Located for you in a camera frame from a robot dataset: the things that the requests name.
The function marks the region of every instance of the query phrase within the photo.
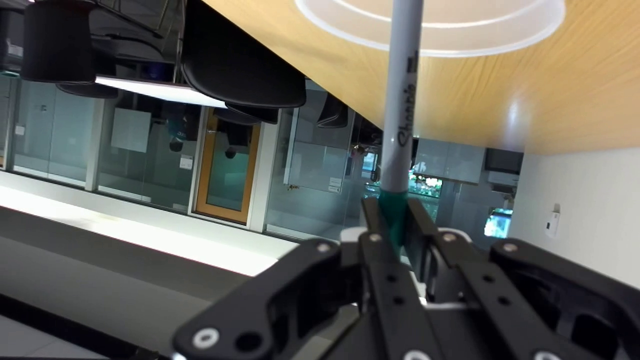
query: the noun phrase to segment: glass wall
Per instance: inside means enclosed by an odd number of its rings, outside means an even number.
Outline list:
[[[242,210],[247,174],[251,173],[251,155],[241,151],[235,158],[224,155],[224,146],[215,149],[213,174],[209,183],[209,204]]]
[[[340,240],[344,228],[365,225],[365,155],[352,151],[354,118],[331,129],[306,114],[280,122],[267,232]]]
[[[98,192],[188,213],[199,113],[117,108],[98,170]]]
[[[0,167],[4,161],[4,138],[9,129],[9,118],[15,103],[12,86],[17,84],[17,78],[0,75]]]
[[[96,100],[55,84],[23,82],[15,129],[15,170],[85,187]]]
[[[0,137],[9,86],[0,82]],[[120,97],[104,103],[55,84],[21,82],[15,173],[85,189],[102,126],[98,192],[156,208],[188,213],[201,106]]]

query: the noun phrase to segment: glass partition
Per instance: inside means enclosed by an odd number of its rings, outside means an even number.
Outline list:
[[[195,110],[117,108],[100,153],[98,192],[186,213],[197,134]]]
[[[199,214],[247,225],[252,200],[258,126],[242,126],[211,117],[201,156]]]
[[[344,228],[365,225],[365,155],[352,151],[352,122],[331,129],[306,114],[303,108],[296,118],[280,121],[267,232],[296,240],[340,240]]]
[[[17,78],[0,75],[0,167],[4,161],[4,138],[7,138],[10,110],[15,103],[12,86],[17,82],[18,82]]]
[[[55,84],[23,82],[15,129],[15,170],[85,187],[96,100]]]

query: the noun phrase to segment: wall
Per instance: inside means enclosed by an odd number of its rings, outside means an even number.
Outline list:
[[[17,122],[17,167],[85,181],[96,100],[23,82]]]
[[[280,122],[279,149],[275,158],[272,184],[268,194],[267,232],[290,238],[340,238],[342,228],[360,225],[360,199],[365,187],[360,167],[354,162],[350,178],[342,178],[340,194],[320,190],[314,184],[284,184],[286,155],[290,145],[292,122]]]
[[[560,204],[557,237],[546,222]],[[640,149],[527,155],[511,237],[640,289]]]
[[[481,173],[479,184],[446,181],[440,192],[439,225],[464,231],[483,249],[492,240],[483,240],[484,222],[492,208],[505,207],[507,194],[492,190],[486,173]]]
[[[277,149],[279,149],[279,133],[280,124],[290,121],[292,110],[280,110],[279,124],[261,124],[261,143],[257,155],[255,168],[255,184],[252,184],[252,200],[249,208],[247,226],[255,232],[265,232],[267,228],[267,213],[268,213],[268,190],[272,187]]]
[[[295,122],[295,143],[288,158],[286,184],[340,192],[352,155],[352,133],[356,114],[349,114],[346,126],[320,126],[300,108]]]
[[[484,153],[486,151],[481,146],[420,138],[415,170],[435,178],[479,184],[484,167]]]
[[[0,75],[0,151],[4,149],[4,134],[7,134],[7,122],[10,113],[10,84],[17,82],[15,78]]]
[[[110,138],[102,149],[98,190],[123,190],[128,199],[138,194],[152,207],[186,213],[193,170],[181,168],[181,158],[195,158],[197,143],[184,143],[182,153],[173,153],[164,122],[152,122],[144,153],[115,149]]]
[[[164,354],[178,327],[244,281],[7,208],[0,225],[4,296]]]

